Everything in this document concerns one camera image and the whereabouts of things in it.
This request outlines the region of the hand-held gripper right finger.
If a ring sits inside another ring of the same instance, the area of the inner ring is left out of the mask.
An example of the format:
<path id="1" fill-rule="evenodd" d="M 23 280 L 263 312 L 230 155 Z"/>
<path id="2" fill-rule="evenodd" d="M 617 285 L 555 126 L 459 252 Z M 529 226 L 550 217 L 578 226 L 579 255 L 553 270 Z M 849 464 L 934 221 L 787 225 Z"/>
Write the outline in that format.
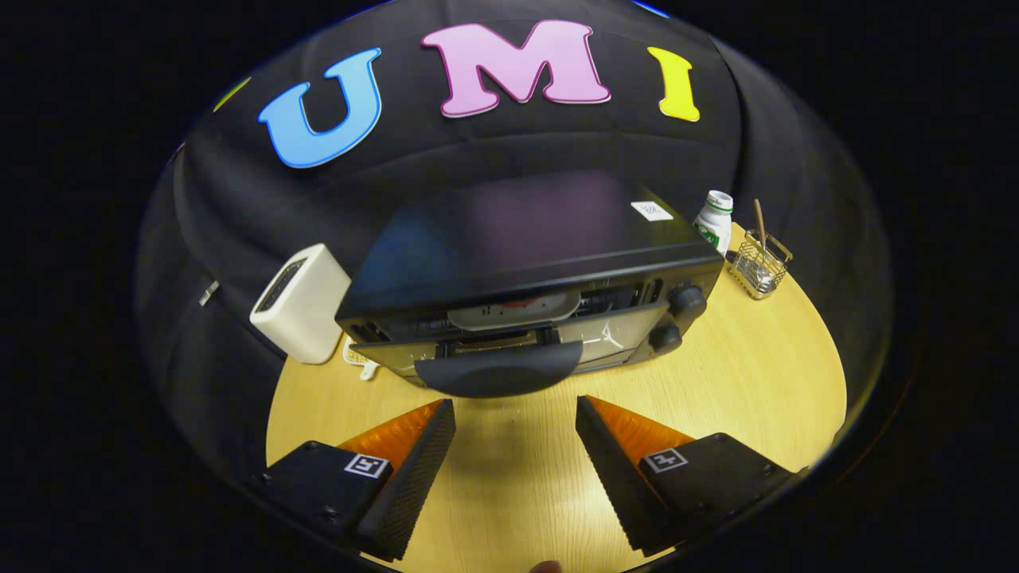
<path id="1" fill-rule="evenodd" d="M 709 540 L 800 478 L 728 433 L 695 439 L 595 396 L 576 400 L 576 433 L 647 557 Z"/>

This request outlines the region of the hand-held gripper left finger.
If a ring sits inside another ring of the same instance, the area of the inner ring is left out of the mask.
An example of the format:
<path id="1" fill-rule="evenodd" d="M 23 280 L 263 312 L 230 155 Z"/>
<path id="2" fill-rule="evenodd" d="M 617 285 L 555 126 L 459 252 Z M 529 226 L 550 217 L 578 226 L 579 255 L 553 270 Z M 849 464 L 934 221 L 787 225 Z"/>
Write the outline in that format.
<path id="1" fill-rule="evenodd" d="M 325 543 L 400 561 L 454 435 L 454 403 L 433 400 L 341 445 L 298 445 L 252 493 Z"/>

